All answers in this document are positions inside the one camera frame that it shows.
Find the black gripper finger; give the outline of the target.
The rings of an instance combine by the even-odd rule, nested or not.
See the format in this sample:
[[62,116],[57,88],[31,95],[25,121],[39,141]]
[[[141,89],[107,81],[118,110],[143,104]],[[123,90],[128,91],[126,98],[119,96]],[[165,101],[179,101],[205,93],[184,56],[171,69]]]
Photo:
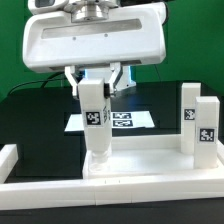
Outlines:
[[116,95],[117,92],[116,86],[123,74],[123,69],[120,62],[111,63],[110,69],[112,72],[111,77],[109,78],[109,81],[104,84],[105,98],[114,97]]
[[76,75],[76,68],[74,65],[66,66],[64,69],[65,76],[72,87],[72,96],[74,99],[78,98],[78,81]]

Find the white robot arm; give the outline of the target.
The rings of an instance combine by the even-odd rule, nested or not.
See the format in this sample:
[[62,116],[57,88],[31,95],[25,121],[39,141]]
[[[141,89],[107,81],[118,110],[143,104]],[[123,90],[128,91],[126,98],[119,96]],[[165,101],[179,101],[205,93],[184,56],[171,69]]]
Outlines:
[[73,95],[77,72],[109,67],[104,95],[115,94],[124,66],[159,64],[166,57],[164,1],[122,7],[118,0],[28,0],[24,64],[37,73],[63,71]]

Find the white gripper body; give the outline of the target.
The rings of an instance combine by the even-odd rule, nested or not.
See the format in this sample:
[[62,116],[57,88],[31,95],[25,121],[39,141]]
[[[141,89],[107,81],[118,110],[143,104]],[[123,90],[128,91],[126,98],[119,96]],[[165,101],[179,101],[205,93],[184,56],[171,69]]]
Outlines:
[[28,8],[23,61],[35,72],[158,64],[166,57],[164,2],[30,2]]

